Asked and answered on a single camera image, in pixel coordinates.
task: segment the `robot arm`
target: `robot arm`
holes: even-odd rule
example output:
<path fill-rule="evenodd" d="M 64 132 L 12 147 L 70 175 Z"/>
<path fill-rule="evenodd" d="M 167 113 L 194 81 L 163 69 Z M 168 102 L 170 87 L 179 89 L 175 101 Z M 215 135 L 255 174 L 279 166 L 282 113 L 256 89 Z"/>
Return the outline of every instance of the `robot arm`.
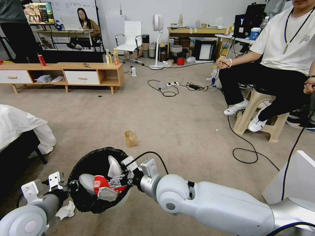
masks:
<path fill-rule="evenodd" d="M 298 199 L 267 205 L 250 194 L 210 182 L 193 183 L 174 174 L 161 176 L 154 159 L 147 159 L 140 167 L 132 157 L 121 163 L 128 170 L 128 184 L 153 198 L 166 212 L 187 214 L 200 223 L 237 235 L 266 235 L 283 225 L 306 221 L 315 224 L 315 205 Z M 22 186 L 26 206 L 19 207 L 0 221 L 0 231 L 7 235 L 42 235 L 57 210 L 76 191 L 77 181 L 61 185 L 62 175 L 49 176 L 50 192 L 38 198 L 40 180 Z M 315 232 L 309 226 L 301 228 Z"/>

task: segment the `black lanyard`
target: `black lanyard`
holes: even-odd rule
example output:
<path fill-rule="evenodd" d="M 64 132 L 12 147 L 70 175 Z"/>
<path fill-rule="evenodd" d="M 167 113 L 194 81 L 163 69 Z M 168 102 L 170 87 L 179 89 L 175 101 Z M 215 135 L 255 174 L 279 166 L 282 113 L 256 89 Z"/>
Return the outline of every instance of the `black lanyard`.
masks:
<path fill-rule="evenodd" d="M 285 49 L 283 51 L 283 54 L 286 53 L 286 50 L 288 49 L 289 44 L 293 41 L 293 39 L 295 38 L 295 36 L 300 32 L 300 30 L 302 29 L 302 27 L 304 26 L 304 24 L 307 22 L 307 20 L 309 19 L 309 17 L 311 16 L 311 14 L 313 13 L 313 11 L 315 10 L 315 6 L 313 7 L 312 11 L 308 14 L 308 17 L 305 19 L 305 21 L 303 22 L 303 24 L 301 25 L 301 27 L 299 28 L 299 30 L 295 33 L 295 35 L 293 36 L 293 38 L 290 40 L 290 42 L 287 41 L 286 39 L 286 28 L 288 26 L 288 21 L 289 21 L 289 17 L 290 15 L 293 13 L 294 8 L 292 9 L 292 11 L 290 12 L 290 14 L 288 15 L 288 18 L 286 19 L 285 22 L 285 28 L 284 28 L 284 40 L 286 43 Z"/>

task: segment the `black bag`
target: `black bag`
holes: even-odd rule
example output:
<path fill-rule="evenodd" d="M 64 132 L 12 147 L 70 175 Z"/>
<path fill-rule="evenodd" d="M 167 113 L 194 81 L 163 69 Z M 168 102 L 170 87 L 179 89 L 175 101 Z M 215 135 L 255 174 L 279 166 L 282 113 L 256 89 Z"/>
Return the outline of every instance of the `black bag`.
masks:
<path fill-rule="evenodd" d="M 114 157 L 118 163 L 121 163 L 128 157 L 124 151 L 112 147 L 105 147 L 91 151 L 82 157 L 74 166 L 68 178 L 68 183 L 73 180 L 79 180 L 79 176 L 82 174 L 103 175 L 107 178 L 110 167 L 108 162 L 109 155 Z M 98 199 L 97 196 L 92 197 L 80 183 L 78 191 L 71 191 L 70 196 L 79 211 L 91 211 L 94 214 L 99 214 L 118 204 L 131 187 L 132 185 L 127 185 L 126 189 L 117 196 L 115 201 L 112 202 Z"/>

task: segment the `hand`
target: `hand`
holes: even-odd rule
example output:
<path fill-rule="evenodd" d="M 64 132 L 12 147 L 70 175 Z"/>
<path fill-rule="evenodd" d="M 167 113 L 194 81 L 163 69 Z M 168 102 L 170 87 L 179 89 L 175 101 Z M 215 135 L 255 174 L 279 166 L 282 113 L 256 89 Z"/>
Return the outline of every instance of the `hand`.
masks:
<path fill-rule="evenodd" d="M 305 94 L 315 93 L 315 87 L 313 87 L 315 85 L 315 78 L 309 78 L 305 83 L 303 92 Z"/>
<path fill-rule="evenodd" d="M 216 61 L 216 66 L 219 68 L 219 69 L 226 69 L 228 68 L 230 65 L 230 60 L 227 59 L 227 58 L 223 58 L 223 59 L 218 59 Z"/>

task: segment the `television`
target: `television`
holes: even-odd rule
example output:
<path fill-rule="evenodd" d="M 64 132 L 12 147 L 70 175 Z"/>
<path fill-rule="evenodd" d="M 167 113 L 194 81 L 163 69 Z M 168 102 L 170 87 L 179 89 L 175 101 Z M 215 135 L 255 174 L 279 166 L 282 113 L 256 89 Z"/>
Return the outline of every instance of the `television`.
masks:
<path fill-rule="evenodd" d="M 30 3 L 25 5 L 24 14 L 30 25 L 54 25 L 51 3 Z"/>

